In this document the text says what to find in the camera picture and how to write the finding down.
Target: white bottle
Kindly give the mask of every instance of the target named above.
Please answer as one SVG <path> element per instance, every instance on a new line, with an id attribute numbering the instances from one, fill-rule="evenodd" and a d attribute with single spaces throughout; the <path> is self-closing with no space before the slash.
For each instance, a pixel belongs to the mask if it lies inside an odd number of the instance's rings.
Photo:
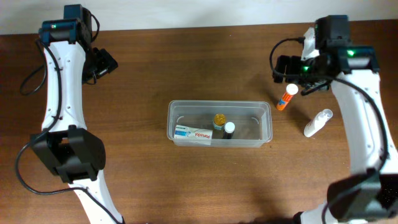
<path id="1" fill-rule="evenodd" d="M 317 131 L 324 127 L 326 122 L 333 116 L 333 112 L 329 109 L 324 109 L 319 112 L 316 117 L 310 121 L 304 128 L 305 137 L 313 136 Z"/>

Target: orange bottle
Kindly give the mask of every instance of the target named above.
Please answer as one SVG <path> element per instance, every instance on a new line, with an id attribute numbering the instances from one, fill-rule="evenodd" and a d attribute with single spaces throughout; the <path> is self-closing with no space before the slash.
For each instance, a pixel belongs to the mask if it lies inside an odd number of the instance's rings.
<path id="1" fill-rule="evenodd" d="M 299 88 L 295 84 L 289 84 L 286 87 L 286 92 L 282 96 L 282 98 L 279 100 L 278 104 L 276 105 L 276 108 L 280 111 L 284 110 L 286 105 L 290 102 L 290 100 L 293 98 L 293 96 L 299 91 Z"/>

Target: white wall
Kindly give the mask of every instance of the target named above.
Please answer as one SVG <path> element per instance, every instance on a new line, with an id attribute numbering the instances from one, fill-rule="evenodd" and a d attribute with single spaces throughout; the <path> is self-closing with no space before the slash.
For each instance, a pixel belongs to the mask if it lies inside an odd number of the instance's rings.
<path id="1" fill-rule="evenodd" d="M 101 30 L 314 22 L 329 14 L 350 20 L 398 19 L 398 0 L 0 0 L 0 34 L 37 33 L 80 3 Z"/>

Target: plastic bin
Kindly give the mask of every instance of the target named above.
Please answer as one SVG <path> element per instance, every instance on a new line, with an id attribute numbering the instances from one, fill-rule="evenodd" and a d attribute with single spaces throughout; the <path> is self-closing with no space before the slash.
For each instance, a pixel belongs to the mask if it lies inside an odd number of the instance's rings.
<path id="1" fill-rule="evenodd" d="M 213 130 L 214 115 L 219 113 L 235 124 L 232 139 L 221 139 L 222 131 Z M 202 139 L 175 139 L 177 124 L 213 130 L 211 144 Z M 272 139 L 271 109 L 258 101 L 174 100 L 169 104 L 167 137 L 178 146 L 260 147 Z"/>

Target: wooden table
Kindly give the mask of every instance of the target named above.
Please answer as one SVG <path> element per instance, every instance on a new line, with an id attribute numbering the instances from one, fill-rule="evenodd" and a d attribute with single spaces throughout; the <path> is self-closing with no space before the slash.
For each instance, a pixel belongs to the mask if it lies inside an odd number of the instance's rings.
<path id="1" fill-rule="evenodd" d="M 325 199 L 330 183 L 349 176 L 343 120 L 332 92 L 295 96 L 277 111 L 284 84 L 272 81 L 268 57 L 280 39 L 311 24 L 101 32 L 95 47 L 119 63 L 95 86 L 83 86 L 88 130 L 106 146 L 106 182 L 127 223 L 237 223 L 291 217 Z M 356 44 L 372 45 L 381 95 L 398 139 L 398 21 L 352 22 Z M 23 97 L 21 81 L 42 63 L 37 35 L 0 36 L 0 222 L 88 223 L 74 193 L 38 196 L 18 183 L 13 164 L 29 134 L 40 132 L 45 88 Z M 279 54 L 300 55 L 288 43 Z M 31 87 L 41 79 L 41 74 Z M 172 100 L 266 101 L 273 140 L 260 148 L 177 147 L 166 137 Z M 314 137 L 304 126 L 319 111 L 334 117 Z M 32 151 L 21 172 L 37 189 L 66 187 Z"/>

